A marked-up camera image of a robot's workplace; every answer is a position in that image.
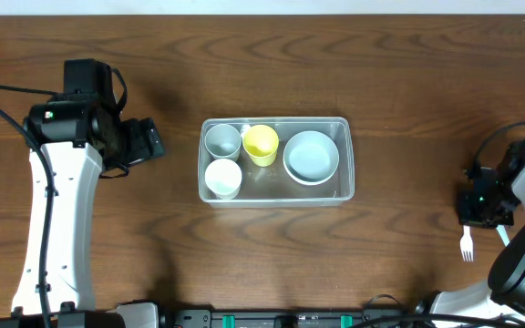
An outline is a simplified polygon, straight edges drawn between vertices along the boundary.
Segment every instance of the rectangular container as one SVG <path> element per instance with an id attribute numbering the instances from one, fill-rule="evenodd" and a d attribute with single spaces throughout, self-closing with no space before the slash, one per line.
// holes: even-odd
<path id="1" fill-rule="evenodd" d="M 244 147 L 236 161 L 242 170 L 241 190 L 233 200 L 218 199 L 206 186 L 204 174 L 213 161 L 204 145 L 206 132 L 218 124 L 242 126 L 259 124 L 273 128 L 279 135 L 277 158 L 269 167 L 256 166 Z M 317 186 L 304 186 L 293 180 L 283 165 L 285 144 L 299 132 L 318 131 L 331 138 L 339 150 L 339 165 L 334 176 Z M 355 191 L 354 149 L 350 127 L 345 118 L 212 118 L 201 126 L 198 152 L 200 198 L 214 208 L 274 208 L 336 206 L 350 200 Z"/>

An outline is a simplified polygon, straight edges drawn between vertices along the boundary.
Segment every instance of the green connector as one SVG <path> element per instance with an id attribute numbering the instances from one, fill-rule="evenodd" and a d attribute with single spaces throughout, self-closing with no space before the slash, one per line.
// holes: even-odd
<path id="1" fill-rule="evenodd" d="M 234 316 L 233 315 L 222 316 L 222 328 L 234 328 Z"/>
<path id="2" fill-rule="evenodd" d="M 351 315 L 342 315 L 341 328 L 349 328 L 354 325 L 354 318 Z"/>

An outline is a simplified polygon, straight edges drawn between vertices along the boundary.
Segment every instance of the white bowl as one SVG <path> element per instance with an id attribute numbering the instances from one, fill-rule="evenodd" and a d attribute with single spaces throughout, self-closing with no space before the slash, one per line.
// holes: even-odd
<path id="1" fill-rule="evenodd" d="M 295 181 L 315 186 L 328 181 L 339 165 L 335 143 L 325 134 L 305 131 L 292 137 L 284 148 L 283 164 Z"/>

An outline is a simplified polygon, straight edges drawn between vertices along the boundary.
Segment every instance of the wood grain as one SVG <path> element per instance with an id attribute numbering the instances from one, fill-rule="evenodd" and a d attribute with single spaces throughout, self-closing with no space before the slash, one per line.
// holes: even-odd
<path id="1" fill-rule="evenodd" d="M 476 260 L 462 262 L 453 199 L 480 141 L 525 120 L 525 16 L 0 17 L 2 84 L 61 90 L 63 61 L 81 57 L 120 69 L 124 118 L 154 118 L 168 149 L 98 184 L 98 308 L 146 297 L 349 308 L 383 292 L 411 303 L 484 279 L 502 249 L 494 231 L 474 231 Z M 17 120 L 45 100 L 0 91 Z M 321 209 L 203 204 L 201 123 L 259 116 L 347 118 L 354 198 Z M 522 137 L 497 140 L 484 162 Z M 27 155 L 0 119 L 0 316 L 25 257 Z"/>

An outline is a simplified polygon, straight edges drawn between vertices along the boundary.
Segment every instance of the white plastic fork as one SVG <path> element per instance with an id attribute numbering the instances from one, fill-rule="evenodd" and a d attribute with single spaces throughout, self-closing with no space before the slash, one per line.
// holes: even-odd
<path id="1" fill-rule="evenodd" d="M 463 237 L 461 237 L 461 255 L 463 261 L 473 261 L 473 238 L 471 238 L 471 227 L 463 226 Z"/>

